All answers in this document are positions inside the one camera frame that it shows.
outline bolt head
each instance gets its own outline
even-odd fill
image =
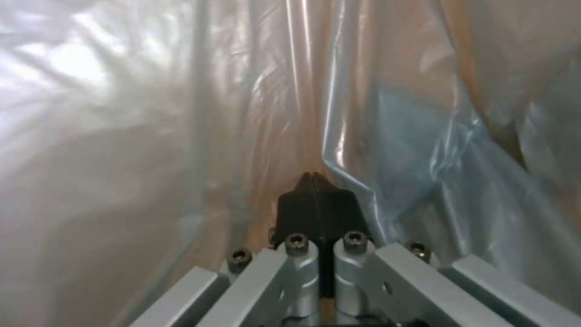
[[[410,242],[407,249],[423,262],[429,263],[432,251],[422,243]]]
[[[300,257],[309,251],[309,238],[302,233],[293,233],[285,239],[286,253],[291,257]]]
[[[357,230],[345,233],[343,247],[349,254],[364,254],[367,251],[367,235]]]
[[[228,270],[241,273],[252,262],[252,253],[245,247],[238,248],[228,256]]]

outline metal cylinder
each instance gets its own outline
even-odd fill
[[[316,314],[319,309],[319,250],[317,246],[307,240],[307,251],[300,256],[289,256],[295,267],[296,301],[289,309],[288,317],[304,318]],[[288,252],[287,242],[281,244],[277,251]]]
[[[375,252],[374,244],[365,237],[365,247],[349,250],[345,247],[345,239],[335,243],[335,307],[338,311],[349,316],[359,316],[369,313],[367,296],[357,287],[361,279],[361,271],[367,258]]]

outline metal linkage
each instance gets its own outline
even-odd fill
[[[319,309],[319,252],[317,246],[300,233],[289,235],[277,251],[290,256],[293,264],[293,287],[296,298],[292,301],[286,317],[306,318],[318,316]]]
[[[443,274],[515,326],[581,326],[581,318],[469,255]]]
[[[286,254],[263,249],[197,326],[279,326],[296,298],[294,271]]]
[[[227,278],[194,267],[130,327],[195,326],[227,288]]]
[[[351,322],[354,317],[370,313],[367,295],[359,287],[363,266],[375,252],[374,244],[358,231],[347,232],[335,243],[335,308],[342,315],[339,323]]]
[[[431,327],[511,326],[398,243],[378,249],[363,268],[361,289],[390,320]]]

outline translucent plastic film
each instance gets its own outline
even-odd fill
[[[458,68],[451,20],[502,40],[479,15],[517,2],[0,2],[0,325],[128,325],[193,265],[264,246],[305,171],[355,191],[380,243],[480,255],[581,312],[560,210],[578,165],[555,150],[575,146],[576,62],[507,114],[533,175]]]

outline plastic sheet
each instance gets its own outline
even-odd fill
[[[579,235],[492,141],[444,17],[438,1],[0,3],[0,325],[127,325],[192,265],[265,245],[308,170],[354,190],[381,242],[481,255],[581,311]]]

